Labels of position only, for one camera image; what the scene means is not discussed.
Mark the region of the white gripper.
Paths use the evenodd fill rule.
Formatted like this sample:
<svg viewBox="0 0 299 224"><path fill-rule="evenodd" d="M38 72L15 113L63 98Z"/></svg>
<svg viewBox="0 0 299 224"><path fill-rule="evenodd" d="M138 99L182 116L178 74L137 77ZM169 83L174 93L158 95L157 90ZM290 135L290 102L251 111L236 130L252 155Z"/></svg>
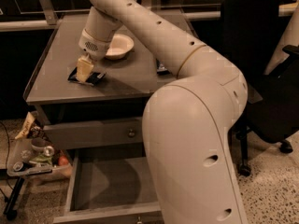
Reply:
<svg viewBox="0 0 299 224"><path fill-rule="evenodd" d="M95 38L86 29L82 30L78 45L88 55L78 59L77 80L79 82L85 82L89 78L94 68L93 60L101 60L106 56L111 40L111 32L103 33L99 38Z"/></svg>

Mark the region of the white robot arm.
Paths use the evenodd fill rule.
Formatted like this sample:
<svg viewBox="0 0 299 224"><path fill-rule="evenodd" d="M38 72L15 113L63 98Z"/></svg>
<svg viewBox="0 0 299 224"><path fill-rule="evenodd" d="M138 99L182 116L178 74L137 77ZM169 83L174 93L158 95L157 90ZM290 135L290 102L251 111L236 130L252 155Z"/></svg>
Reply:
<svg viewBox="0 0 299 224"><path fill-rule="evenodd" d="M175 76L151 95L143 142L165 224L248 224L228 132L243 113L248 85L216 50L136 0L90 0L79 44L95 60L120 26Z"/></svg>

